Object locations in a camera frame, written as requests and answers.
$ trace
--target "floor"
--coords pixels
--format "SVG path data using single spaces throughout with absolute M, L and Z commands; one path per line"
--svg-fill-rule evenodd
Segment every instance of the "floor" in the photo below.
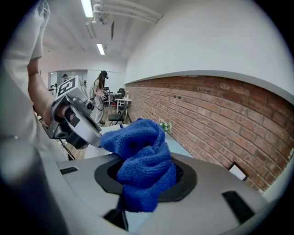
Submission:
M 110 104 L 110 106 L 108 106 L 108 107 L 104 107 L 104 115 L 103 115 L 102 120 L 105 122 L 105 124 L 104 125 L 100 124 L 99 126 L 109 126 L 110 125 L 111 121 L 108 120 L 108 116 L 111 113 L 116 113 L 116 109 L 114 109 L 114 107 L 112 107 L 112 104 Z M 95 110 L 91 114 L 91 118 L 94 119 L 94 117 L 95 117 Z M 124 124 L 130 124 L 130 120 L 126 119 Z M 75 147 L 73 147 L 69 143 L 66 144 L 66 147 L 72 153 L 72 155 L 75 157 L 76 160 L 84 159 L 86 148 L 77 150 L 77 149 L 75 149 Z

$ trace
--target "woman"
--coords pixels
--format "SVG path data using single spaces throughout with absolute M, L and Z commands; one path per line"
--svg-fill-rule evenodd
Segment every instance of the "woman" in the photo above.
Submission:
M 94 83 L 94 95 L 95 95 L 95 103 L 96 103 L 96 115 L 95 115 L 95 122 L 97 124 L 105 124 L 104 121 L 102 121 L 102 117 L 104 114 L 104 101 L 107 99 L 107 97 L 104 95 L 104 85 L 105 85 L 105 79 L 108 79 L 107 72 L 101 71 L 99 74 L 99 77 L 96 79 Z

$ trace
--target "white shirt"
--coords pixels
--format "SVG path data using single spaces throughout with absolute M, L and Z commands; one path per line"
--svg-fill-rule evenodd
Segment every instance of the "white shirt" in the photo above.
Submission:
M 0 87 L 0 133 L 16 135 L 40 151 L 50 152 L 56 161 L 66 161 L 65 150 L 55 140 L 49 139 L 38 121 L 28 93 L 27 65 L 31 59 L 42 57 L 42 40 L 49 14 L 45 1 L 31 9 L 14 32 L 3 55 L 5 71 Z

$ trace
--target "long hair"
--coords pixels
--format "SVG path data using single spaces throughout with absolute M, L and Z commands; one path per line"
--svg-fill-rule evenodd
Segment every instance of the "long hair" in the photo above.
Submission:
M 101 73 L 99 74 L 99 77 L 97 79 L 99 80 L 99 89 L 103 89 L 105 85 L 105 80 L 103 80 L 103 76 Z

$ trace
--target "small plant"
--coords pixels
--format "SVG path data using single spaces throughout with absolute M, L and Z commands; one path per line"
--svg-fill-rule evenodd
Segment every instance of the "small plant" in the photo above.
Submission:
M 167 123 L 163 119 L 160 119 L 159 125 L 163 128 L 165 132 L 171 132 L 171 123 Z

